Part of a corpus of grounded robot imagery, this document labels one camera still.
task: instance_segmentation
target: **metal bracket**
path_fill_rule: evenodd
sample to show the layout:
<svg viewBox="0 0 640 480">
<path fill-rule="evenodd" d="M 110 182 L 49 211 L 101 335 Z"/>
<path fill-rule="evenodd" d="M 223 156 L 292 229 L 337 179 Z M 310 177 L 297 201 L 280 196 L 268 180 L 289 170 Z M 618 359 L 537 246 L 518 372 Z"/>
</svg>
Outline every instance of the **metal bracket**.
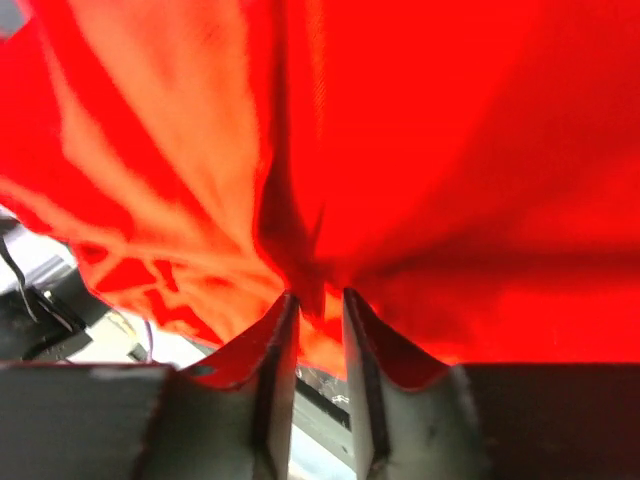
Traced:
<svg viewBox="0 0 640 480">
<path fill-rule="evenodd" d="M 448 367 L 344 292 L 361 479 L 640 479 L 640 366 Z"/>
<path fill-rule="evenodd" d="M 287 478 L 298 302 L 226 346 L 159 365 L 0 368 L 0 478 Z"/>
</svg>

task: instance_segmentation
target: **black cable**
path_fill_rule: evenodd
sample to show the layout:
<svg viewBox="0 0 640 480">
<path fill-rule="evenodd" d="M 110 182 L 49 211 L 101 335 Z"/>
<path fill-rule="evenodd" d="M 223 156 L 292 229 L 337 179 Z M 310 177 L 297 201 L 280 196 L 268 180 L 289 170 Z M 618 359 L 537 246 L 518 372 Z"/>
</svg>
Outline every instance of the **black cable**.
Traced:
<svg viewBox="0 0 640 480">
<path fill-rule="evenodd" d="M 16 279 L 18 280 L 18 291 L 20 292 L 20 296 L 24 301 L 24 306 L 27 309 L 29 317 L 31 317 L 31 320 L 33 320 L 34 322 L 40 323 L 36 314 L 33 313 L 33 309 L 31 308 L 31 304 L 29 303 L 29 297 L 27 297 L 27 281 L 24 278 L 24 273 L 22 273 L 22 270 L 20 270 L 20 267 L 9 253 L 9 249 L 7 248 L 7 244 L 4 241 L 3 236 L 0 237 L 0 257 L 4 260 L 4 262 L 11 269 L 13 274 L 16 276 Z"/>
</svg>

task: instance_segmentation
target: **red cloth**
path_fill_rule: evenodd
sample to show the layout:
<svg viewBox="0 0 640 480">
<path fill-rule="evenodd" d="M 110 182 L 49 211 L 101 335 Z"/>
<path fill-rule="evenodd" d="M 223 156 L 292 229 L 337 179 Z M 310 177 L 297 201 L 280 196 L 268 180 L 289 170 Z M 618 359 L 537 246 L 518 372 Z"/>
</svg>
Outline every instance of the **red cloth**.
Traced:
<svg viewBox="0 0 640 480">
<path fill-rule="evenodd" d="M 339 291 L 448 361 L 640 360 L 640 2 L 37 0 L 2 203 L 211 343 Z"/>
</svg>

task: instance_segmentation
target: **red fabric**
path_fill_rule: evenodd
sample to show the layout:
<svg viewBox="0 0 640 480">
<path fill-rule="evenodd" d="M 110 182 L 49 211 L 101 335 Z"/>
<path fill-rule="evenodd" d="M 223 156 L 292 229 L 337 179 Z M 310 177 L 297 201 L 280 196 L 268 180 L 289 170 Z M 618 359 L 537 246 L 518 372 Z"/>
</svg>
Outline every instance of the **red fabric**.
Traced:
<svg viewBox="0 0 640 480">
<path fill-rule="evenodd" d="M 286 285 L 338 374 L 347 285 L 447 362 L 640 360 L 640 2 L 32 7 L 0 200 L 112 304 L 219 344 Z"/>
</svg>

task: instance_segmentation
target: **wire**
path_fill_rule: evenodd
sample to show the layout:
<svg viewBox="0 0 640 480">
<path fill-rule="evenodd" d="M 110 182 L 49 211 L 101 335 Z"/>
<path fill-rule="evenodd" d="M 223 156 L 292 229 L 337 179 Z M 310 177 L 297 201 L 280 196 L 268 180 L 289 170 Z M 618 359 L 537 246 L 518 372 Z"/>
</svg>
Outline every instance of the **wire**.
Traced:
<svg viewBox="0 0 640 480">
<path fill-rule="evenodd" d="M 122 313 L 117 310 L 110 310 L 109 312 L 107 312 L 105 317 L 118 325 L 118 327 L 120 327 L 127 335 L 129 335 L 129 338 L 140 343 L 140 335 L 136 332 L 136 329 L 133 328 L 131 322 L 129 322 L 129 320 L 127 320 L 125 316 L 122 315 Z"/>
<path fill-rule="evenodd" d="M 27 297 L 27 281 L 24 278 L 24 273 L 22 273 L 22 270 L 20 270 L 20 267 L 9 253 L 4 237 L 0 237 L 0 257 L 2 257 L 18 280 L 18 291 L 20 292 L 20 296 L 22 297 L 22 301 L 24 302 L 24 306 L 27 309 L 29 317 L 31 317 L 31 320 L 35 323 L 40 323 L 36 314 L 33 313 L 31 304 L 29 303 L 29 298 Z"/>
<path fill-rule="evenodd" d="M 144 320 L 144 328 L 147 331 L 147 340 L 149 342 L 149 349 L 147 350 L 147 363 L 153 363 L 153 330 L 151 329 L 151 323 L 149 320 Z"/>
</svg>

